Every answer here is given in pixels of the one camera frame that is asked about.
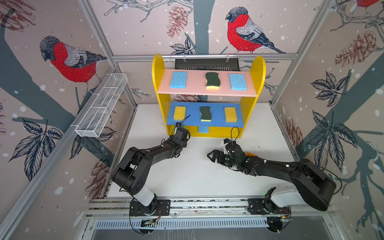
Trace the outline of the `green yellow scouring sponge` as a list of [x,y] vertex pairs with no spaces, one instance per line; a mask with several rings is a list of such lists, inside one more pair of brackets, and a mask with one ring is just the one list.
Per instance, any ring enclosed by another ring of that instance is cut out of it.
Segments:
[[211,107],[203,106],[200,107],[201,122],[210,122],[212,120]]
[[219,74],[215,72],[208,72],[205,75],[206,77],[206,89],[218,90],[221,86],[221,80]]

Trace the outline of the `light blue sponge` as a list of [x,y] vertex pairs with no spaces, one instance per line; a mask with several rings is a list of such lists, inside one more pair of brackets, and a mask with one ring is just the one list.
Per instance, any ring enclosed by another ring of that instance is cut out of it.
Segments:
[[187,84],[187,72],[173,72],[170,88],[185,89]]
[[248,89],[246,79],[243,74],[230,74],[229,75],[231,90],[246,91]]
[[208,134],[209,133],[209,127],[208,126],[198,126],[198,133],[199,134]]

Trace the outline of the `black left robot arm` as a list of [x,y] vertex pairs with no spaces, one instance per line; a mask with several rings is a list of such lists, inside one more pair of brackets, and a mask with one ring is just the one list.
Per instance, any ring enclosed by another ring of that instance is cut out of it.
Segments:
[[176,128],[175,133],[160,145],[149,149],[128,149],[112,173],[112,181],[139,202],[147,212],[154,212],[157,196],[146,186],[152,165],[162,160],[177,158],[187,147],[191,134],[187,129]]

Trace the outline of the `yellow orange sponge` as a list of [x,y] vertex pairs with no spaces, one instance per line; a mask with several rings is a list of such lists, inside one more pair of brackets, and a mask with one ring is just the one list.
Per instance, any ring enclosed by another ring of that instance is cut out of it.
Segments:
[[225,117],[227,123],[236,123],[238,121],[235,107],[225,107]]

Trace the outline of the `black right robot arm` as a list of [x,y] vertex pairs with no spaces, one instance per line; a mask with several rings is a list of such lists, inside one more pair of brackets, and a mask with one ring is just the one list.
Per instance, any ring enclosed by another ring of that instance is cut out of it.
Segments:
[[270,188],[263,198],[249,199],[248,211],[253,215],[289,214],[290,206],[308,205],[327,211],[336,189],[335,181],[307,159],[299,162],[278,162],[245,153],[229,139],[224,151],[213,150],[207,157],[213,162],[253,177],[270,177],[290,183]]

